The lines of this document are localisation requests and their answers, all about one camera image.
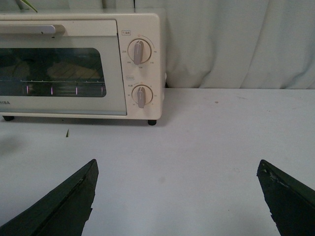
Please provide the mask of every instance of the black plastic piece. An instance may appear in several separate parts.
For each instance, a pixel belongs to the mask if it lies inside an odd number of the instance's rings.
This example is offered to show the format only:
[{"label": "black plastic piece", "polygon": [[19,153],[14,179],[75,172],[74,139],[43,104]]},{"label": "black plastic piece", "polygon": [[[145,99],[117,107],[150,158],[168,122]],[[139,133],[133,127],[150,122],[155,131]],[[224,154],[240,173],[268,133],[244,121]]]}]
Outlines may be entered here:
[{"label": "black plastic piece", "polygon": [[0,227],[0,236],[81,236],[98,176],[90,161],[37,203]]},{"label": "black plastic piece", "polygon": [[3,119],[4,119],[5,121],[10,121],[10,120],[13,120],[14,117],[11,117],[11,116],[3,116]]},{"label": "black plastic piece", "polygon": [[265,160],[257,176],[282,236],[315,235],[315,191]]},{"label": "black plastic piece", "polygon": [[156,119],[149,119],[148,120],[148,124],[149,125],[156,125],[157,124],[157,120]]}]

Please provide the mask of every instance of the oven window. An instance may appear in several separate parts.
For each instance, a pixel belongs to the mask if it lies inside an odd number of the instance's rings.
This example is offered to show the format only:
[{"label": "oven window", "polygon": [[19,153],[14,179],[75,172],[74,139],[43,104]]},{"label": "oven window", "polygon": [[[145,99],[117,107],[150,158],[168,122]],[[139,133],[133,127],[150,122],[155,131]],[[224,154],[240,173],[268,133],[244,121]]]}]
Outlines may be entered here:
[{"label": "oven window", "polygon": [[95,48],[0,49],[1,96],[104,97]]}]

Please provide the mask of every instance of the timer knob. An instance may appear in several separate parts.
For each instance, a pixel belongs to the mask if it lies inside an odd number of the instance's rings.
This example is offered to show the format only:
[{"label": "timer knob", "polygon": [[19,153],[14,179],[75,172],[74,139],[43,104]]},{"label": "timer knob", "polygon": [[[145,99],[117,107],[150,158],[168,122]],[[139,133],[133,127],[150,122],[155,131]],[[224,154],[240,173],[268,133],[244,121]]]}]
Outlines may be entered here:
[{"label": "timer knob", "polygon": [[133,60],[133,63],[139,65],[149,60],[151,56],[151,47],[147,41],[136,39],[129,44],[128,54]]},{"label": "timer knob", "polygon": [[132,98],[138,104],[139,108],[151,102],[153,98],[152,90],[145,85],[136,86],[132,91]]}]

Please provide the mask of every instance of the white table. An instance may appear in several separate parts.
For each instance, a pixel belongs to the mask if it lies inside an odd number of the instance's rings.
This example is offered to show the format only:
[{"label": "white table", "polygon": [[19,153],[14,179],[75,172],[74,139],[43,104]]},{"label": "white table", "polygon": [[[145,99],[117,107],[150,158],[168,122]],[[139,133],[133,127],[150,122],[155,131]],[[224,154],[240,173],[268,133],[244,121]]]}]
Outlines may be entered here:
[{"label": "white table", "polygon": [[156,126],[1,120],[0,225],[93,158],[84,236],[279,236],[256,177],[261,159],[315,189],[314,90],[170,88],[163,112]]}]

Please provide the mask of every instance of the white fabric backdrop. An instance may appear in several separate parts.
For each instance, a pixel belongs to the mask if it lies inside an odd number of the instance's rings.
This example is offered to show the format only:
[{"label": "white fabric backdrop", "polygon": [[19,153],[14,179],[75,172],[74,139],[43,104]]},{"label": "white fabric backdrop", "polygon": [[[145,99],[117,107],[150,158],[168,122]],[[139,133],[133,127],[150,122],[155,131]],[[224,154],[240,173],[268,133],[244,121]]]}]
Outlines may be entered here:
[{"label": "white fabric backdrop", "polygon": [[[28,0],[36,9],[133,8],[133,0]],[[19,10],[16,0],[0,0],[0,11]]]},{"label": "white fabric backdrop", "polygon": [[314,0],[136,0],[167,11],[173,88],[315,89]]}]

